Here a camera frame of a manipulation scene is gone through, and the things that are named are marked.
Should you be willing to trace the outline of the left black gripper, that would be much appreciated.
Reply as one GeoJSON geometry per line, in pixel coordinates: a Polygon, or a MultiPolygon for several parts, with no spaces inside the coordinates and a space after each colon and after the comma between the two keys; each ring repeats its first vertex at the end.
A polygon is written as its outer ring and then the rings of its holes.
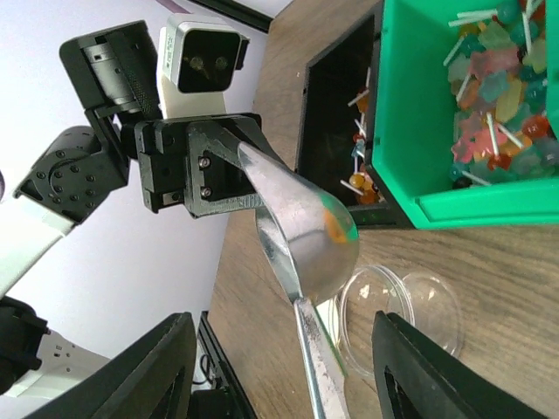
{"type": "Polygon", "coordinates": [[[87,127],[59,137],[59,210],[90,214],[140,168],[153,211],[183,205],[195,217],[263,205],[238,158],[245,142],[276,161],[254,113],[165,120],[155,89],[156,52],[142,21],[70,39],[60,60],[87,127]]]}

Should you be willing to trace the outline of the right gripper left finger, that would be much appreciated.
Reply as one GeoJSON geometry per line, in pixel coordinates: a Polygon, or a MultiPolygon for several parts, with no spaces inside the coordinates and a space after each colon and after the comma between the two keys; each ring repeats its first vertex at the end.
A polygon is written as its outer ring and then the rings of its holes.
{"type": "Polygon", "coordinates": [[[185,418],[197,351],[190,313],[173,313],[30,418],[185,418]]]}

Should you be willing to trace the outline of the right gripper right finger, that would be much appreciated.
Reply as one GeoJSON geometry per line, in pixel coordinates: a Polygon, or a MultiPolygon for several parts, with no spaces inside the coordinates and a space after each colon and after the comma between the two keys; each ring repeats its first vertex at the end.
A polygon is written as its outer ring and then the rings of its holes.
{"type": "Polygon", "coordinates": [[[384,418],[543,418],[422,334],[378,316],[376,392],[384,418]]]}

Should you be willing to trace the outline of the clear plastic jar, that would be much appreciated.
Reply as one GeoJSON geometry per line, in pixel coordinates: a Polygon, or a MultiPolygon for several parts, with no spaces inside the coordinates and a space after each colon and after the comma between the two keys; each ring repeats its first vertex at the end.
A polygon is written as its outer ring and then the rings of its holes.
{"type": "Polygon", "coordinates": [[[462,311],[453,289],[431,271],[395,271],[381,264],[355,268],[319,314],[341,358],[344,371],[373,381],[374,345],[383,333],[376,318],[386,317],[403,330],[458,357],[464,342],[462,311]]]}

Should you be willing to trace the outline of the black candy bin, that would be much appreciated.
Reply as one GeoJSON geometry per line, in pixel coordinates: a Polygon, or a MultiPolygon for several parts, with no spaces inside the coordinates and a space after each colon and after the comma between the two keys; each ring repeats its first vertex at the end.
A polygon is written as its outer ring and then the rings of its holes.
{"type": "Polygon", "coordinates": [[[352,154],[360,115],[349,102],[361,88],[377,88],[382,22],[383,4],[378,3],[308,62],[295,170],[337,197],[358,228],[409,229],[410,219],[372,166],[375,103],[363,117],[365,149],[352,154]],[[356,168],[371,175],[381,202],[361,203],[359,195],[343,186],[356,168]]]}

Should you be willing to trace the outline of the metal scoop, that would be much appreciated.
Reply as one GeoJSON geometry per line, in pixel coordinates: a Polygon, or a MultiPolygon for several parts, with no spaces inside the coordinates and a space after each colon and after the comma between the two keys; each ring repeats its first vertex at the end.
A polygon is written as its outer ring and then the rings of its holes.
{"type": "Polygon", "coordinates": [[[255,210],[257,232],[293,306],[314,417],[346,418],[345,374],[316,307],[355,269],[355,221],[337,198],[256,148],[239,144],[238,159],[263,203],[255,210]]]}

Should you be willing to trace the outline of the green candy bin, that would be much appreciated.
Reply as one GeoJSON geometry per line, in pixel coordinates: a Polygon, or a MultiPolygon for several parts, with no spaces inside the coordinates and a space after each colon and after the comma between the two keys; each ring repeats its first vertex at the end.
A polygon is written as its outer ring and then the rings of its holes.
{"type": "Polygon", "coordinates": [[[557,223],[558,179],[453,189],[456,102],[443,60],[457,40],[449,21],[494,1],[387,1],[376,100],[369,106],[372,166],[418,229],[557,223]]]}

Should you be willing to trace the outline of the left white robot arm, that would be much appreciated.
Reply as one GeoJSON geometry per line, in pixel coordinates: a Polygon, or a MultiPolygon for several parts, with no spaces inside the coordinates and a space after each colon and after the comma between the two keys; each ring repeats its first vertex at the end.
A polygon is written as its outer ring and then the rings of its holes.
{"type": "Polygon", "coordinates": [[[128,184],[131,161],[152,212],[182,205],[200,218],[261,206],[237,149],[273,149],[257,114],[232,114],[224,103],[249,43],[220,18],[174,14],[157,41],[136,21],[61,45],[87,124],[61,133],[1,206],[3,395],[54,399],[106,365],[8,293],[128,184]]]}

